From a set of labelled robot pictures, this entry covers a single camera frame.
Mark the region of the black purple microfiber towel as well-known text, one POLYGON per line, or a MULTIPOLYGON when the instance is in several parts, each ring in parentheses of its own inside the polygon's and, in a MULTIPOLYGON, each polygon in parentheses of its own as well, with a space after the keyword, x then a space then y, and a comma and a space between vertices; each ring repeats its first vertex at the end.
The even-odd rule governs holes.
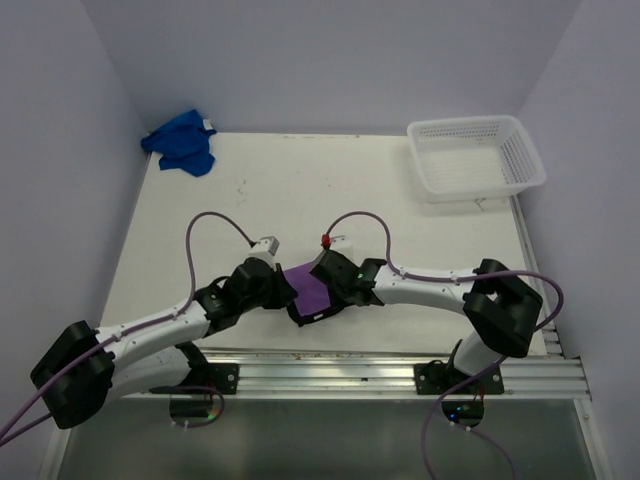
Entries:
POLYGON ((312 267, 313 263, 308 262, 283 271, 285 280, 297 293, 286 310, 298 327, 333 317, 347 307, 345 302, 311 274, 312 267))

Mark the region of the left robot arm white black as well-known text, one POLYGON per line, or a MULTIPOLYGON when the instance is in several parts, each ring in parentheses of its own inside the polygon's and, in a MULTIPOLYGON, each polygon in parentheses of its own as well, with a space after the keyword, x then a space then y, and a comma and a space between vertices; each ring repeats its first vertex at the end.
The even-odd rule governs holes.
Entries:
POLYGON ((248 258, 158 317, 98 329, 73 323, 30 378, 60 429, 84 423, 131 393, 201 392, 213 380, 196 341, 235 326, 253 309, 286 308, 296 296, 281 266, 248 258))

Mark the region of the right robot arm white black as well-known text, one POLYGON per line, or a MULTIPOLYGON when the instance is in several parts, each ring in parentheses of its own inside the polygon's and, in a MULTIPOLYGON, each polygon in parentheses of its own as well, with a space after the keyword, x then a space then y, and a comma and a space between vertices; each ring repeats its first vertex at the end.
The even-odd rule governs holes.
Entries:
POLYGON ((382 259, 356 265, 326 250, 310 274, 349 306, 416 305, 466 317, 473 332, 456 344, 445 369, 447 384, 461 393, 476 386, 481 371, 495 361, 528 355, 543 306, 533 288, 492 259, 476 269, 431 278, 396 269, 382 259))

